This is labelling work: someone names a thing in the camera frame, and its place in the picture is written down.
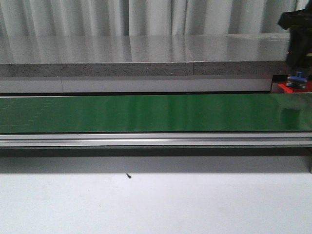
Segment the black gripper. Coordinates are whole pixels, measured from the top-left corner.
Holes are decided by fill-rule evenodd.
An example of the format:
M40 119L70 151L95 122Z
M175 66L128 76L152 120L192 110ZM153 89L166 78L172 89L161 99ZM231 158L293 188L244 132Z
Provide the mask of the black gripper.
M283 12L277 24L284 30L290 29L286 64L291 75L301 72L301 77L307 78L312 65L312 57L308 56L312 52L312 10Z

